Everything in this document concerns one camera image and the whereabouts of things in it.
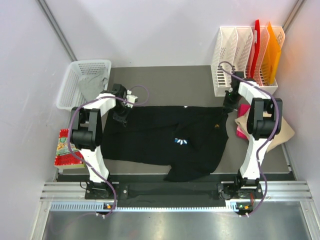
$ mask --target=gray cloth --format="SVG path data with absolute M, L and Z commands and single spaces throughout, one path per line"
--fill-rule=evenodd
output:
M 105 85 L 108 83 L 108 70 L 101 68 L 96 75 L 84 76 L 78 82 L 78 87 L 85 100 L 91 101 L 98 97 L 98 95 L 104 90 Z

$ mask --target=metal pole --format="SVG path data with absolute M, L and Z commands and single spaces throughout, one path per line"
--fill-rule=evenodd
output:
M 287 33 L 288 29 L 290 28 L 291 24 L 293 23 L 294 19 L 298 15 L 299 11 L 301 10 L 303 4 L 306 2 L 306 0 L 297 0 L 293 9 L 291 10 L 289 16 L 284 21 L 284 24 L 282 26 L 284 33 Z
M 52 14 L 52 12 L 50 11 L 50 8 L 48 7 L 47 3 L 45 0 L 36 0 L 37 3 L 39 4 L 41 10 L 43 11 L 46 19 L 48 20 L 48 22 L 50 23 L 52 29 L 54 30 L 56 36 L 58 37 L 60 43 L 62 44 L 66 54 L 69 56 L 70 60 L 72 62 L 77 61 L 76 55 L 74 54 L 74 51 L 72 51 L 65 35 L 63 34 L 63 32 L 61 31 L 54 15 Z

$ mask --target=wall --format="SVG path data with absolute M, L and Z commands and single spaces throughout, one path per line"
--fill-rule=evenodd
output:
M 292 0 L 47 0 L 78 59 L 209 65 L 220 26 L 281 26 Z
M 285 36 L 276 79 L 283 115 L 296 134 L 287 143 L 298 177 L 320 211 L 320 1 L 307 0 Z
M 67 126 L 55 101 L 70 61 L 35 0 L 1 1 L 0 26 L 0 235 L 24 240 Z

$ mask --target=beige cloth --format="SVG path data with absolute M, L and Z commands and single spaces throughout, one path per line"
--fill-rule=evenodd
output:
M 249 133 L 247 131 L 247 120 L 248 120 L 249 110 L 245 113 L 245 115 L 235 119 L 235 123 L 241 128 L 241 130 L 243 131 L 243 134 L 245 134 L 247 138 L 249 138 Z M 269 152 L 270 150 L 274 149 L 276 146 L 287 142 L 294 135 L 295 135 L 295 131 L 289 126 L 287 121 L 282 117 L 281 130 L 279 134 L 275 135 L 274 139 L 271 141 L 266 151 Z

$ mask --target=white and blue print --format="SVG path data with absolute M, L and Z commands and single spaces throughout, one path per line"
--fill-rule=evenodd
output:
M 177 143 L 177 144 L 180 144 L 180 145 L 187 145 L 188 144 L 188 140 L 185 140 L 185 139 L 175 138 L 174 142 Z

